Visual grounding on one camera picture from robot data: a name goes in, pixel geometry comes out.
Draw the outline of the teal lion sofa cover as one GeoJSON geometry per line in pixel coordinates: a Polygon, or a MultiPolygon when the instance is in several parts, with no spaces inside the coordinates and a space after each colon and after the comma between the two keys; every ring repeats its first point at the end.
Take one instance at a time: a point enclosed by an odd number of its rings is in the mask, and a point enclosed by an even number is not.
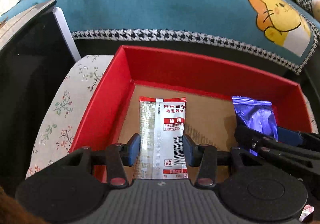
{"type": "MultiPolygon", "coordinates": [[[[20,0],[9,19],[48,0],[20,0]]],[[[296,74],[319,49],[319,22],[291,0],[56,0],[74,39],[224,47],[296,74]]]]}

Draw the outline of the purple snack packet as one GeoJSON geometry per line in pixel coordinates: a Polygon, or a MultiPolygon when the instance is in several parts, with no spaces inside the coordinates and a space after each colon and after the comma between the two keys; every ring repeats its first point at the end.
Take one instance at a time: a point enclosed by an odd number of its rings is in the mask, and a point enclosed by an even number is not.
{"type": "Polygon", "coordinates": [[[244,138],[251,138],[251,132],[260,132],[276,141],[278,140],[278,127],[276,117],[270,101],[255,100],[244,96],[233,96],[232,102],[236,115],[236,129],[234,137],[240,147],[257,156],[254,151],[257,141],[246,145],[244,138]]]}

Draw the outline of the floral tablecloth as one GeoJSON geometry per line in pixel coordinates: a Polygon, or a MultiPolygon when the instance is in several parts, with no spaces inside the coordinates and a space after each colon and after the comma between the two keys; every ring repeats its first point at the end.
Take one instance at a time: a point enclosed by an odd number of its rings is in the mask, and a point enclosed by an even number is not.
{"type": "Polygon", "coordinates": [[[65,157],[112,55],[87,55],[70,69],[42,121],[26,177],[65,157]]]}

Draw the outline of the red white snack sachet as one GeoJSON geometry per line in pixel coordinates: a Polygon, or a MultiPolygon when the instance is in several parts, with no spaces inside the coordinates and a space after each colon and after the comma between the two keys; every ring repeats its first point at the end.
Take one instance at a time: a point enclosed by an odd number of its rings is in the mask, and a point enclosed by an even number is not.
{"type": "Polygon", "coordinates": [[[140,151],[133,178],[187,179],[183,153],[186,98],[139,98],[140,151]]]}

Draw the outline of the red cardboard box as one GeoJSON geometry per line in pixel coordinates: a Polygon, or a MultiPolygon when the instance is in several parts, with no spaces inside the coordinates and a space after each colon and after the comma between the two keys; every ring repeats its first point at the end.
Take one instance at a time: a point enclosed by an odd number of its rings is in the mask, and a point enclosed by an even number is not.
{"type": "Polygon", "coordinates": [[[123,45],[93,93],[71,149],[103,150],[127,142],[139,132],[141,96],[186,98],[186,133],[219,150],[236,145],[233,96],[270,101],[279,126],[312,131],[296,82],[219,58],[123,45]]]}

